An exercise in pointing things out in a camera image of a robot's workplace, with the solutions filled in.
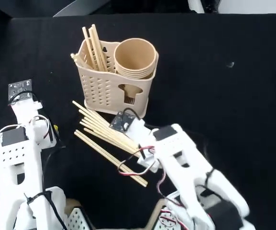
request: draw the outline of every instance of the black tabletop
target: black tabletop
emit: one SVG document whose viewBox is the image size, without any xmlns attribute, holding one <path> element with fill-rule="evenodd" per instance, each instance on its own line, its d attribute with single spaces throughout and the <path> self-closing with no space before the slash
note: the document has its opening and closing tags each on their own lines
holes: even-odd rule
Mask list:
<svg viewBox="0 0 276 230">
<path fill-rule="evenodd" d="M 79 200 L 97 228 L 143 227 L 159 198 L 160 174 L 147 174 L 143 188 L 73 137 L 80 126 L 71 101 L 82 103 L 83 93 L 70 53 L 79 49 L 81 27 L 92 23 L 101 40 L 141 37 L 154 44 L 160 57 L 145 120 L 206 136 L 211 164 L 244 196 L 248 219 L 256 229 L 276 228 L 276 15 L 94 15 L 0 24 L 0 128 L 15 123 L 7 84 L 31 78 L 68 143 L 52 158 L 46 185 Z M 173 191 L 167 184 L 164 192 Z"/>
</svg>

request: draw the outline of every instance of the chopstick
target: chopstick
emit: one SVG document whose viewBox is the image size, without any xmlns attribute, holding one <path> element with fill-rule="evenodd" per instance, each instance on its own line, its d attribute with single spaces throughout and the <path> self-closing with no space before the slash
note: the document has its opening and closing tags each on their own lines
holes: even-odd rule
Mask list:
<svg viewBox="0 0 276 230">
<path fill-rule="evenodd" d="M 88 65 L 79 54 L 71 54 L 71 58 L 74 60 L 75 63 L 78 63 L 80 66 L 92 69 L 92 67 Z"/>
<path fill-rule="evenodd" d="M 93 31 L 93 35 L 94 35 L 94 39 L 95 39 L 97 49 L 99 51 L 100 59 L 101 59 L 101 61 L 103 63 L 103 66 L 104 66 L 104 70 L 107 72 L 108 71 L 107 61 L 106 61 L 106 57 L 104 56 L 104 53 L 103 53 L 103 48 L 101 47 L 101 44 L 100 44 L 100 41 L 99 41 L 99 35 L 98 35 L 97 30 L 96 30 L 95 24 L 92 24 L 92 31 Z"/>
<path fill-rule="evenodd" d="M 94 54 L 95 54 L 95 57 L 96 57 L 96 62 L 97 62 L 99 71 L 104 71 L 103 63 L 101 61 L 100 54 L 99 54 L 99 51 L 98 51 L 97 45 L 96 45 L 96 38 L 95 38 L 95 35 L 93 34 L 93 28 L 91 27 L 88 30 L 89 30 L 91 43 L 92 43 L 92 46 L 93 46 L 93 50 L 94 50 Z"/>
<path fill-rule="evenodd" d="M 89 55 L 90 55 L 90 59 L 91 59 L 91 65 L 92 65 L 92 68 L 95 69 L 95 70 L 98 70 L 96 68 L 96 65 L 95 65 L 95 61 L 94 61 L 94 58 L 93 58 L 93 53 L 92 53 L 92 48 L 91 48 L 91 44 L 90 44 L 90 41 L 89 41 L 89 37 L 88 37 L 88 33 L 87 33 L 87 30 L 85 27 L 82 28 L 82 33 L 84 34 L 84 37 L 85 37 L 85 41 L 86 41 L 86 44 L 87 44 L 87 48 L 88 48 L 88 52 L 89 52 Z"/>
<path fill-rule="evenodd" d="M 88 138 L 86 135 L 84 135 L 82 132 L 80 132 L 79 130 L 76 129 L 76 131 L 74 132 L 74 134 L 80 138 L 82 141 L 84 141 L 86 144 L 88 144 L 89 146 L 91 146 L 94 150 L 96 150 L 99 154 L 101 154 L 103 157 L 105 157 L 107 160 L 109 160 L 111 163 L 113 163 L 115 166 L 119 166 L 120 165 L 120 161 L 118 159 L 116 159 L 114 156 L 112 156 L 110 153 L 108 153 L 106 150 L 104 150 L 101 146 L 99 146 L 97 143 L 95 143 L 93 140 L 91 140 L 90 138 Z M 133 171 L 128 168 L 126 165 L 122 165 L 120 167 L 120 169 L 126 173 L 133 173 Z M 140 185 L 142 185 L 143 187 L 146 187 L 148 182 L 143 179 L 140 176 L 130 176 L 131 178 L 133 178 L 136 182 L 138 182 Z"/>
<path fill-rule="evenodd" d="M 84 119 L 81 120 L 80 124 L 89 129 L 90 134 L 95 134 L 95 136 L 105 141 L 109 140 L 110 144 L 114 143 L 113 145 L 131 154 L 134 154 L 139 150 L 138 145 L 133 140 L 125 134 L 111 129 L 109 127 L 110 124 L 98 113 L 93 110 L 86 109 L 75 101 L 72 103 L 77 106 L 79 108 L 78 111 L 84 115 Z M 140 157 L 141 154 L 138 152 L 135 156 Z"/>
</svg>

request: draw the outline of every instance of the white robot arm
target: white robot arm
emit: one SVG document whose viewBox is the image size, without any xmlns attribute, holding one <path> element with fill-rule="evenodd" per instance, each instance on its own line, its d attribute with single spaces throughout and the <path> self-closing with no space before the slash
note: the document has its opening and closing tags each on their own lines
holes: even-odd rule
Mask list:
<svg viewBox="0 0 276 230">
<path fill-rule="evenodd" d="M 143 150 L 138 163 L 145 167 L 153 164 L 153 172 L 163 168 L 164 176 L 166 173 L 177 189 L 167 197 L 166 206 L 188 229 L 255 229 L 244 219 L 249 214 L 244 198 L 220 171 L 213 169 L 179 125 L 149 130 L 142 119 L 136 118 L 126 135 L 141 146 L 154 146 L 152 153 Z M 180 205 L 174 199 L 177 196 Z"/>
<path fill-rule="evenodd" d="M 0 230 L 14 226 L 18 230 L 61 230 L 44 195 L 27 202 L 43 191 L 41 151 L 56 145 L 52 124 L 38 114 L 42 104 L 33 101 L 31 80 L 10 84 L 9 99 L 18 124 L 0 130 Z M 65 219 L 63 191 L 58 187 L 48 190 L 59 216 Z"/>
</svg>

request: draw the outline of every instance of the paper cup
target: paper cup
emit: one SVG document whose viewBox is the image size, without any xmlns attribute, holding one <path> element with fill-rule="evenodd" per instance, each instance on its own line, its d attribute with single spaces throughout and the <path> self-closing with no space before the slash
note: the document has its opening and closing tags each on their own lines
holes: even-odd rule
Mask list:
<svg viewBox="0 0 276 230">
<path fill-rule="evenodd" d="M 144 78 L 155 69 L 156 49 L 148 41 L 131 38 L 114 50 L 114 65 L 118 73 L 129 78 Z"/>
</svg>

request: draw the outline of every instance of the utensil holder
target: utensil holder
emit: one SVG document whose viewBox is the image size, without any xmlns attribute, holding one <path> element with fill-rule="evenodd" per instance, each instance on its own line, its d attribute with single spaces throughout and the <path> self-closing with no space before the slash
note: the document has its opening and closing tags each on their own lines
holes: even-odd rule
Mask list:
<svg viewBox="0 0 276 230">
<path fill-rule="evenodd" d="M 78 55 L 88 65 L 83 67 L 77 62 L 75 63 L 85 96 L 85 107 L 109 114 L 117 114 L 125 108 L 132 108 L 139 117 L 143 118 L 148 104 L 148 94 L 156 74 L 159 54 L 156 54 L 155 68 L 149 77 L 145 79 L 129 79 L 116 73 L 114 67 L 113 54 L 119 43 L 104 41 L 100 41 L 100 43 L 107 61 L 108 72 L 95 71 L 89 68 L 89 66 L 92 66 L 91 58 L 95 57 L 94 54 L 90 57 L 85 40 L 80 46 Z M 142 92 L 137 93 L 134 98 L 128 97 L 124 91 L 125 85 L 139 87 Z"/>
</svg>

